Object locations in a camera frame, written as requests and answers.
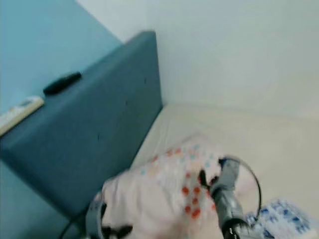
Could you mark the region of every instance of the white remote control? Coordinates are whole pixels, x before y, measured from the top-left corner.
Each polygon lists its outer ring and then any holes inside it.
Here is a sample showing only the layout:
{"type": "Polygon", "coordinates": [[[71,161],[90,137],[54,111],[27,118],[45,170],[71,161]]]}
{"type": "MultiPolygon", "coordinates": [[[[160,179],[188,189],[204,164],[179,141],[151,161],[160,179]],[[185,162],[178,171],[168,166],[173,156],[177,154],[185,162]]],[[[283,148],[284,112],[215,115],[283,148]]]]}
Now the white remote control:
{"type": "Polygon", "coordinates": [[[20,105],[0,115],[0,136],[44,104],[40,96],[30,96],[20,105]]]}

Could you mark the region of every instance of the upholstered headboard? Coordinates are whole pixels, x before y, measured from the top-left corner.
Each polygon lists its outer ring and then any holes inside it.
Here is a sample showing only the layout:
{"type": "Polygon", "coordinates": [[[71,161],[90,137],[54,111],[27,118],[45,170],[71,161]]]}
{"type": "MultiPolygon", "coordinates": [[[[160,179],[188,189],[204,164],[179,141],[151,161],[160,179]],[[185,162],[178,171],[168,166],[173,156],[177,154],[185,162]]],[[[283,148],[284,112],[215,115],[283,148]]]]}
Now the upholstered headboard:
{"type": "Polygon", "coordinates": [[[4,135],[1,158],[73,216],[130,167],[161,108],[156,35],[143,32],[4,135]]]}

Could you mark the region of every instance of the mattress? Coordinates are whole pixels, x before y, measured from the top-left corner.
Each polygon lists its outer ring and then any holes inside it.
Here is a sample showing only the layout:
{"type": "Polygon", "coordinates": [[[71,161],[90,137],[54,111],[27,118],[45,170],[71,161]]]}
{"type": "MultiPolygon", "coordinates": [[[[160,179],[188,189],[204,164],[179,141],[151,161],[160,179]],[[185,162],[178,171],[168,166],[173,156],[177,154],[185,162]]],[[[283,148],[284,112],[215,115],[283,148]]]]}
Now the mattress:
{"type": "MultiPolygon", "coordinates": [[[[288,199],[319,221],[319,121],[167,105],[150,129],[132,167],[142,165],[195,133],[206,135],[225,153],[240,157],[252,167],[260,180],[263,202],[278,197],[288,199]]],[[[253,209],[255,200],[248,193],[242,200],[243,207],[253,209]]],[[[207,228],[198,238],[219,238],[216,230],[207,228]]]]}

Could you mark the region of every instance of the polka dot pillowcase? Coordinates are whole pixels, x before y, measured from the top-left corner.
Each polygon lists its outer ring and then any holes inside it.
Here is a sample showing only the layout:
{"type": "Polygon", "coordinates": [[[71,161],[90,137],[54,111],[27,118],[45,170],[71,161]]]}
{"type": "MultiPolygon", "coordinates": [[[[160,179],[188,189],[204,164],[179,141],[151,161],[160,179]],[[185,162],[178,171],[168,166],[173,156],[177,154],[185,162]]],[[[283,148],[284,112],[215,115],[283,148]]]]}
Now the polka dot pillowcase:
{"type": "Polygon", "coordinates": [[[105,182],[107,208],[102,225],[133,225],[128,239],[183,239],[210,220],[217,220],[215,204],[198,181],[218,174],[222,156],[203,136],[197,135],[155,155],[144,166],[105,182]]]}

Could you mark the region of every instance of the black cable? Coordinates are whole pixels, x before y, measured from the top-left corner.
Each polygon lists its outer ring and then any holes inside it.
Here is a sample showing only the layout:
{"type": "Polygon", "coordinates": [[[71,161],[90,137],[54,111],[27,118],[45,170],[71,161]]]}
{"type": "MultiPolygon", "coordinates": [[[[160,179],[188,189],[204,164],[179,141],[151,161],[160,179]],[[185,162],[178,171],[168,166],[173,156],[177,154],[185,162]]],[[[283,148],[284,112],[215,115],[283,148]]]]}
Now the black cable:
{"type": "Polygon", "coordinates": [[[68,224],[64,227],[64,229],[62,230],[59,239],[63,239],[66,232],[69,230],[70,226],[72,226],[72,224],[76,223],[82,216],[85,216],[87,212],[87,208],[83,211],[81,211],[80,213],[78,213],[77,215],[75,215],[74,217],[72,217],[70,219],[70,221],[68,222],[68,224]]]}
{"type": "Polygon", "coordinates": [[[226,156],[224,158],[226,158],[227,160],[230,159],[230,160],[233,160],[233,161],[235,161],[235,162],[237,162],[239,164],[242,164],[253,175],[253,177],[255,179],[255,182],[256,182],[257,188],[258,188],[259,202],[258,202],[257,213],[256,213],[256,216],[255,216],[255,222],[252,225],[250,225],[253,228],[256,225],[256,223],[257,223],[257,221],[259,219],[259,214],[260,214],[260,210],[261,210],[261,206],[262,206],[262,195],[261,195],[261,188],[260,188],[260,184],[259,184],[258,178],[255,175],[254,171],[251,169],[251,167],[245,161],[241,160],[240,158],[234,158],[232,156],[226,156]]]}

